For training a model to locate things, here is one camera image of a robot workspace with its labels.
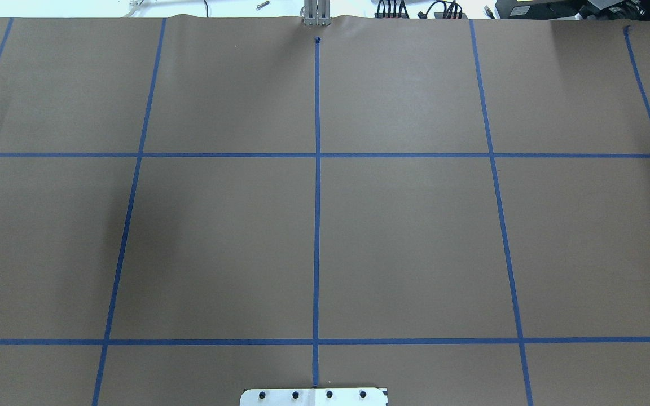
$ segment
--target grid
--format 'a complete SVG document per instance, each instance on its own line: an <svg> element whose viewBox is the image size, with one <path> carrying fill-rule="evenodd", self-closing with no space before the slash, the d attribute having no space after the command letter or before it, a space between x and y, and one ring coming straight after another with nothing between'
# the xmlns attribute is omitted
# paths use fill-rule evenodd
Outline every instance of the grid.
<svg viewBox="0 0 650 406"><path fill-rule="evenodd" d="M11 27L15 21L8 21L7 29L0 44L0 58L5 51L7 39L10 36ZM481 75L481 66L476 42L476 32L473 21L469 22L472 51L477 74L477 84L480 94L480 105L482 108L482 121L485 129L487 140L487 153L349 153L349 152L322 152L320 150L320 47L324 46L319 37L314 39L314 106L315 106L315 153L232 153L232 152L145 152L144 146L147 139L147 127L152 109L152 99L155 94L157 82L157 73L160 65L160 56L162 54L163 42L165 39L165 27L167 19L163 19L160 27L160 36L157 44L157 53L155 56L154 68L152 70L152 79L150 82L147 105L142 123L142 133L139 140L139 149L137 152L0 152L0 157L131 157L136 158L134 175L131 182L131 191L124 219L124 229L121 236L119 255L114 276L113 287L111 290L110 304L106 321L106 329L103 339L0 339L0 345L92 345L101 347L101 356L98 372L95 381L93 393L93 405L98 404L100 389L106 367L107 353L110 346L116 345L145 345L145 346L162 346L162 345L212 345L212 346L233 346L233 345L309 345L312 347L312 379L314 386L320 382L318 377L319 371L319 347L321 345L497 345L512 344L519 346L521 359L521 369L523 373L524 390L526 393L526 402L529 405L534 404L531 391L529 376L528 360L526 357L526 344L548 344L548 343L626 343L626 342L650 342L650 337L645 336L622 336L622 337L527 337L524 335L521 325L521 312L519 308L518 294L516 290L516 279L513 275L513 264L511 262L511 250L508 242L508 229L506 227L507 219L503 210L503 201L500 193L500 182L498 179L498 159L508 158L590 158L590 159L610 159L610 158L633 158L633 159L650 159L650 154L629 154L629 153L499 153L494 151L493 140L491 138L490 121L488 118L487 99ZM639 68L637 66L634 50L630 42L629 27L623 31L625 46L629 52L630 62L634 71L635 82L639 88L640 95L643 98L643 105L648 114L650 121L650 103L648 102L647 93L640 79ZM144 158L196 158L196 157L213 157L213 158L299 158L312 159L315 162L315 190L314 190L314 257L313 257L313 324L312 339L113 339L111 330L113 324L114 311L116 308L119 283L122 274L124 260L126 258L126 246L129 237L129 228L131 224L132 211L137 194L137 185L139 182L139 173ZM320 299L320 173L322 172L323 159L367 159L367 158L483 158L490 162L491 175L493 177L493 188L495 193L495 202L498 208L498 220L503 242L503 254L506 260L506 269L508 272L509 290L511 293L511 304L513 308L514 323L516 327L516 337L485 337L485 338L320 338L319 334L319 299Z"/></svg>

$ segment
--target metal plate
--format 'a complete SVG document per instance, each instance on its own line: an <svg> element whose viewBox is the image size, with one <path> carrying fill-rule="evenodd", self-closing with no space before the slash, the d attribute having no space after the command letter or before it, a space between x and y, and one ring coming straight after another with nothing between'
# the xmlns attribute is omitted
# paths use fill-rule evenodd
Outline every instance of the metal plate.
<svg viewBox="0 0 650 406"><path fill-rule="evenodd" d="M380 388L316 388L245 390L240 406L387 406L388 390Z"/></svg>

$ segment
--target metal bracket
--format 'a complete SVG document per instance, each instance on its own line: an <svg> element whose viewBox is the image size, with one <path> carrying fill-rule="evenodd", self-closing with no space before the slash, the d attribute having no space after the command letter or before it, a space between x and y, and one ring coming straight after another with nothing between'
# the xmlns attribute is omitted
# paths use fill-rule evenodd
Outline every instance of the metal bracket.
<svg viewBox="0 0 650 406"><path fill-rule="evenodd" d="M305 0L302 22L305 25L330 25L330 0Z"/></svg>
<svg viewBox="0 0 650 406"><path fill-rule="evenodd" d="M246 390L240 406L388 406L385 388Z"/></svg>

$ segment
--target black connector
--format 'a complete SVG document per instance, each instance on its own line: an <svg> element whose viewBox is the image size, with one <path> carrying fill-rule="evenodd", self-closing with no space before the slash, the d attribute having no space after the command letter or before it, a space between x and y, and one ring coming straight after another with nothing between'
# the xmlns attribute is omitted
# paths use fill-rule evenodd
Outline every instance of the black connector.
<svg viewBox="0 0 650 406"><path fill-rule="evenodd" d="M485 15L488 16L491 20L495 20L495 15L493 15L493 11L490 10L490 7L485 6L483 7L483 11L485 11Z"/></svg>

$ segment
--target black cable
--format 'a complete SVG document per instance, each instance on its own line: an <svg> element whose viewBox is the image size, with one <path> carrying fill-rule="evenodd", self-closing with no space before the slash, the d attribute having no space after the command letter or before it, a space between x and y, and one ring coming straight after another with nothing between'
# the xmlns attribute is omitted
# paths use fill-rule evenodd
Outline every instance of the black cable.
<svg viewBox="0 0 650 406"><path fill-rule="evenodd" d="M483 11L485 11L485 15L488 16L491 20L495 20L495 15L493 15L493 11L490 10L490 7L485 6L483 7Z"/></svg>
<svg viewBox="0 0 650 406"><path fill-rule="evenodd" d="M418 18L428 18L428 13L431 12L431 8L437 3L443 3L443 18L463 18L463 8L461 5L455 2L447 2L444 0L435 0L431 3L431 6L428 7L428 10L423 13L422 11L418 13Z"/></svg>
<svg viewBox="0 0 650 406"><path fill-rule="evenodd" d="M403 18L403 11L405 11L405 18L410 18L410 16L408 16L408 8L405 7L405 0L400 0L400 10L398 10L398 18Z"/></svg>

